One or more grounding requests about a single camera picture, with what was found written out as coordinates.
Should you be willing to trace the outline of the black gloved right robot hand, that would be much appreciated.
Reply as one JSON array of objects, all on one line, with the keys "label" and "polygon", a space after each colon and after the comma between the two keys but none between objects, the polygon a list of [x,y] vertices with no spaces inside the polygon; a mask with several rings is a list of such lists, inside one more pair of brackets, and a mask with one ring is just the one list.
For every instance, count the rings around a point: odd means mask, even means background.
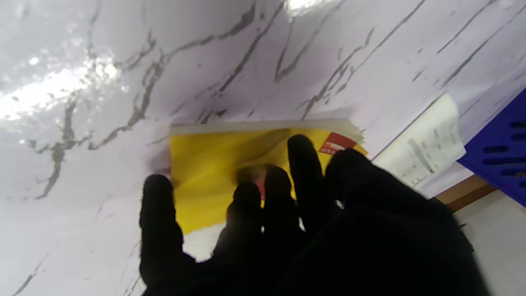
[{"label": "black gloved right robot hand", "polygon": [[183,251],[173,186],[143,184],[145,296],[488,296],[451,210],[351,148],[323,171],[308,137],[289,138],[291,172],[269,166],[265,204],[238,184],[212,257]]}]

